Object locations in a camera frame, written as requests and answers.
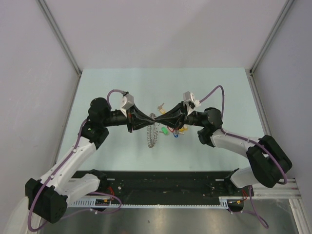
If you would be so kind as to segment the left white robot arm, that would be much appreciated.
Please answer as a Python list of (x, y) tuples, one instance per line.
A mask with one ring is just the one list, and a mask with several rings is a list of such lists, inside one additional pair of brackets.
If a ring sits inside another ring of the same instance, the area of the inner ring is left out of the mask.
[(98, 97), (91, 101), (88, 117), (80, 126), (76, 142), (68, 153), (48, 172), (25, 184), (29, 199), (29, 214), (37, 214), (50, 223), (58, 222), (68, 205), (95, 192), (104, 194), (109, 189), (107, 175), (92, 169), (82, 178), (70, 179), (109, 135), (108, 127), (125, 125), (129, 132), (152, 125), (154, 120), (142, 113), (127, 94), (122, 98), (122, 109), (112, 111), (108, 101)]

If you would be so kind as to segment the metal ring key organizer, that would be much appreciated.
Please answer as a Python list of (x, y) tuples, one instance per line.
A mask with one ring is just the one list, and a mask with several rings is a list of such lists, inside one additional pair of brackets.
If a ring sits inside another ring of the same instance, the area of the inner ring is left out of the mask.
[(147, 126), (147, 144), (149, 148), (155, 147), (158, 138), (158, 128), (155, 123)]

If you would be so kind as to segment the aluminium frame post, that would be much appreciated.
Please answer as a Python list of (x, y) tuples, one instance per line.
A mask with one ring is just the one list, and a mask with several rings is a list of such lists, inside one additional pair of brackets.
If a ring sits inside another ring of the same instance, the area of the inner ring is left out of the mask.
[(48, 22), (53, 34), (55, 35), (57, 41), (59, 42), (65, 56), (69, 60), (71, 66), (73, 67), (75, 73), (80, 78), (82, 74), (82, 70), (80, 69), (55, 17), (53, 16), (53, 13), (48, 6), (47, 2), (45, 0), (36, 0), (36, 3), (43, 13), (43, 16), (45, 17), (46, 21)]
[(251, 75), (253, 75), (259, 64), (261, 63), (262, 59), (264, 58), (266, 52), (268, 51), (270, 45), (272, 44), (274, 38), (276, 37), (279, 29), (281, 28), (282, 24), (284, 23), (286, 17), (288, 16), (288, 13), (291, 11), (291, 8), (296, 3), (295, 0), (287, 0), (285, 4), (283, 5), (280, 13), (278, 14), (268, 36), (266, 37), (264, 44), (262, 45), (259, 53), (257, 54), (254, 62), (252, 63), (252, 66), (249, 69), (249, 72)]

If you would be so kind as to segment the right aluminium rail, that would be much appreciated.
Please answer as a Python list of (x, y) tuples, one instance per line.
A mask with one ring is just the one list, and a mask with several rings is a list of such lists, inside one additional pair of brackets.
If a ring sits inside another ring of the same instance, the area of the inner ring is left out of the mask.
[[(271, 129), (267, 120), (265, 109), (261, 101), (254, 77), (249, 69), (245, 70), (249, 86), (256, 105), (258, 116), (264, 134), (271, 135)], [(266, 188), (262, 185), (254, 186), (255, 198), (258, 199), (301, 199), (301, 194), (295, 179), (290, 179), (286, 185), (276, 184), (273, 188)]]

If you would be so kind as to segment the blue tag key near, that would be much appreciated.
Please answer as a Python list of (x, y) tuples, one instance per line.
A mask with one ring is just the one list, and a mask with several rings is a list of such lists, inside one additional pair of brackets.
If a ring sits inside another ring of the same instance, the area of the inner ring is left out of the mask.
[(178, 137), (179, 136), (179, 131), (178, 130), (174, 130), (173, 131), (173, 135), (174, 135), (174, 137)]

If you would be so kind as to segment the right aluminium frame post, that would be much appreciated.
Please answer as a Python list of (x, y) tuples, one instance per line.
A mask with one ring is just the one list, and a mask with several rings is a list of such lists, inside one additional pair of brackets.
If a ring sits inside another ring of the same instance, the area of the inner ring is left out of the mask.
[(281, 28), (282, 24), (284, 23), (286, 17), (288, 16), (288, 13), (291, 11), (291, 8), (296, 3), (295, 0), (287, 0), (285, 4), (283, 5), (280, 13), (278, 14), (268, 36), (266, 37), (264, 44), (262, 45), (259, 53), (257, 54), (254, 62), (252, 63), (252, 66), (249, 69), (249, 72), (251, 75), (253, 75), (259, 64), (261, 63), (262, 59), (264, 58), (266, 52), (268, 51), (270, 45), (272, 44), (274, 38), (276, 37), (279, 29)]

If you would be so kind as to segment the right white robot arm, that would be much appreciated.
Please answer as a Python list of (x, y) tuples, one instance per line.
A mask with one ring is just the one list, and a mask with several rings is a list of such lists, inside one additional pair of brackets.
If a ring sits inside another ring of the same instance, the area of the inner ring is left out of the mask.
[(198, 112), (188, 110), (187, 104), (181, 102), (169, 112), (156, 117), (155, 122), (175, 130), (185, 124), (201, 127), (197, 132), (201, 144), (245, 157), (250, 165), (235, 169), (225, 178), (225, 191), (229, 195), (237, 195), (243, 187), (257, 183), (272, 188), (288, 182), (286, 173), (292, 168), (292, 163), (276, 140), (269, 135), (247, 137), (224, 130), (222, 112), (217, 108)]

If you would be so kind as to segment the green tag key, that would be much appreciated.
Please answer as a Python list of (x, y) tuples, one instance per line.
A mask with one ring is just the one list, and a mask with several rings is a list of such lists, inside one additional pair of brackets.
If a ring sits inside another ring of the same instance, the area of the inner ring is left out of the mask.
[(162, 133), (162, 134), (164, 134), (166, 136), (170, 134), (166, 127), (161, 127), (159, 133)]

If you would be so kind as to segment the yellow tag key far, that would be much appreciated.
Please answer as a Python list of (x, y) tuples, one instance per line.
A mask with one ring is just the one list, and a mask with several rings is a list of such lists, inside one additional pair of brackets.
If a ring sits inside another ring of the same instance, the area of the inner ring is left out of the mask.
[(164, 103), (162, 103), (161, 105), (159, 105), (157, 107), (158, 111), (163, 115), (166, 113), (165, 109), (163, 108)]

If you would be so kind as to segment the left aluminium frame post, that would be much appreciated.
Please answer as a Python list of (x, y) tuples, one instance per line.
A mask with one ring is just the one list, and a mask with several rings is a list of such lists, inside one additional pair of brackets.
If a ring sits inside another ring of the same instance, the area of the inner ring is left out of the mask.
[(45, 0), (36, 0), (36, 3), (43, 13), (43, 16), (45, 17), (46, 21), (48, 22), (53, 34), (55, 35), (57, 41), (59, 42), (65, 56), (69, 60), (71, 66), (73, 67), (75, 73), (80, 78), (82, 74), (82, 70), (80, 69), (55, 17), (53, 16), (53, 13), (48, 6), (47, 2)]

